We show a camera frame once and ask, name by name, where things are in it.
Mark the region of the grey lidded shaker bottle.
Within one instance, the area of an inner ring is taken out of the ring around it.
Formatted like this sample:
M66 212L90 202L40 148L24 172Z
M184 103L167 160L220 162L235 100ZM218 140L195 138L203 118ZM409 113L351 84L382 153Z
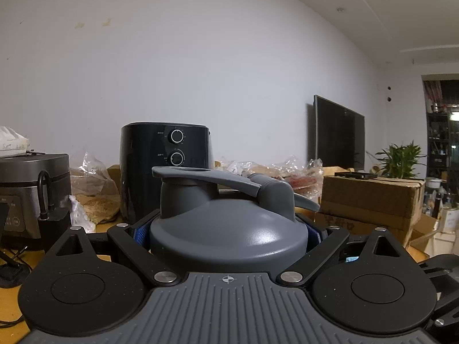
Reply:
M204 273L277 275L306 255L308 228L297 207L317 203L261 173L154 167L160 213L149 226L151 251L170 267Z

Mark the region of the clear plastic bag left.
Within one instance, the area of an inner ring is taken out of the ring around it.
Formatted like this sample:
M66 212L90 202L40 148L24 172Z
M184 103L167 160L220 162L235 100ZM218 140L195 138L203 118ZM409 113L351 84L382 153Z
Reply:
M70 179L71 193L91 222L102 224L114 220L120 210L120 194L105 164L91 151L71 157Z

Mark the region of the black air fryer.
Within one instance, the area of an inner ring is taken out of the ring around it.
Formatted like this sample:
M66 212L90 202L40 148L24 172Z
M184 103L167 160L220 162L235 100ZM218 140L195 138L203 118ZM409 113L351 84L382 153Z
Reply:
M129 224L160 208L152 168L211 168L210 130L198 124L134 122L120 132L120 210Z

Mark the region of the brown cardboard box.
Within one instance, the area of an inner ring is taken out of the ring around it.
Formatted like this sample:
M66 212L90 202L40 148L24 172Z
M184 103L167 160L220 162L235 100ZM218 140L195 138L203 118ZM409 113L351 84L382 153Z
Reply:
M315 222L365 235L386 228L406 246L422 213L425 182L418 179L355 179L326 176Z

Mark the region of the clear plastic food bags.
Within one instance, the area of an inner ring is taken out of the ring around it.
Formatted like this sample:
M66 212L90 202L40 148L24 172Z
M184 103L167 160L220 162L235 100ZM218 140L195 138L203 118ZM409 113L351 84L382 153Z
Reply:
M316 203L322 193L324 167L320 159L310 159L305 165L294 155L284 162L262 165L256 162L215 161L217 170L248 177L260 173L282 180L292 186L296 194Z

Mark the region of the dark grey rice cooker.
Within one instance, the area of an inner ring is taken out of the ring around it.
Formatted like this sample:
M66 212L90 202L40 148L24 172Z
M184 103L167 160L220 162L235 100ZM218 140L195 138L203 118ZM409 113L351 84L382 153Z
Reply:
M5 237L40 239L39 191L48 213L59 207L71 209L67 154L27 152L1 158L1 202L9 204Z

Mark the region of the white tissue pack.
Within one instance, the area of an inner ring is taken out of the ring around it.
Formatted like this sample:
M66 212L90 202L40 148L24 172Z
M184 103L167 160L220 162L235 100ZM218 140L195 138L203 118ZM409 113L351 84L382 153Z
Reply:
M0 157L7 158L27 153L29 139L10 127L0 127Z

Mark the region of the black flat television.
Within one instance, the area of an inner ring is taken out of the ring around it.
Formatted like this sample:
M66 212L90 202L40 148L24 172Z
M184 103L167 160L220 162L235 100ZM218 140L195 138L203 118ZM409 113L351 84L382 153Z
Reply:
M324 166L363 170L365 116L319 95L314 96L315 159Z

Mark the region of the green potted plant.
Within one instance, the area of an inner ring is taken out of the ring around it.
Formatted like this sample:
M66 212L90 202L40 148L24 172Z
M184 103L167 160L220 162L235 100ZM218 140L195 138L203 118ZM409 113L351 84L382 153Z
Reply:
M391 144L375 154L366 152L374 162L371 172L379 177L391 179L417 179L415 167L424 165L422 148L412 140L409 144Z

